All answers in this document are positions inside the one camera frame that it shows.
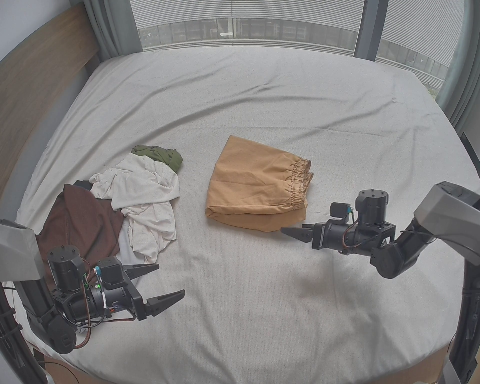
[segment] white bed sheet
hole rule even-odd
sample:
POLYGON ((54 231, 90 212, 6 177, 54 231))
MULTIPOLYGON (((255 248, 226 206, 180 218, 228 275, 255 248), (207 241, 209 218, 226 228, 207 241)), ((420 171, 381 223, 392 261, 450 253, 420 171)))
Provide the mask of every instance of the white bed sheet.
POLYGON ((364 256, 315 251, 280 233, 204 215, 229 135, 312 161, 308 223, 359 190, 389 192, 403 229, 437 182, 479 190, 459 138, 423 85, 383 64, 264 47, 185 48, 109 60, 43 153, 17 221, 38 233, 64 183, 119 163, 135 144, 176 148, 177 240, 140 279, 144 299, 184 288, 155 318, 95 328, 59 356, 116 383, 363 383, 417 363, 456 329, 463 259, 436 241, 393 280, 364 256))

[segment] wooden headboard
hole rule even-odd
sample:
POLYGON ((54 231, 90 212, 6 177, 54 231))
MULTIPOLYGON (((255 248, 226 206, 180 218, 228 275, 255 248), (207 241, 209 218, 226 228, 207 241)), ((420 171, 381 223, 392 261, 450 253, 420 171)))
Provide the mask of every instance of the wooden headboard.
POLYGON ((79 3, 0 61, 0 196, 30 133, 97 51, 84 4, 79 3))

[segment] tan shorts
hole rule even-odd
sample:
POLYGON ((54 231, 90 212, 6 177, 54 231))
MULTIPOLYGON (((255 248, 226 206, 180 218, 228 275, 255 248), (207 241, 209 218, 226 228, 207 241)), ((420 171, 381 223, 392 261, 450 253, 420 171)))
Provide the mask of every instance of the tan shorts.
POLYGON ((230 136, 207 192, 208 218, 264 232, 305 220, 310 161, 230 136))

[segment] olive green cloth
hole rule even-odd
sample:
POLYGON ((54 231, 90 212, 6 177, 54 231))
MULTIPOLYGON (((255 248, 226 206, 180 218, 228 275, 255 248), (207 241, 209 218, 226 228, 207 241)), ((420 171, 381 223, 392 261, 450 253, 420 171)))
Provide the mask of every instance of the olive green cloth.
POLYGON ((136 145, 132 148, 132 153, 138 156, 148 156, 154 161, 167 164, 175 173, 177 173, 183 161, 176 149, 165 149, 157 146, 136 145))

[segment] gray curtain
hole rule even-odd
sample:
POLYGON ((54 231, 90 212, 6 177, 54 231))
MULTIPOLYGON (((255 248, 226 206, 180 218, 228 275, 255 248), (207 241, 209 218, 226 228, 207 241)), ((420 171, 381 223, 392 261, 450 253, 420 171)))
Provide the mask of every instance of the gray curtain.
POLYGON ((480 108, 480 2, 464 0, 462 30, 445 82, 435 101, 461 135, 480 108))
POLYGON ((71 5, 79 2, 85 4, 100 61, 143 51, 129 0, 70 0, 71 5))

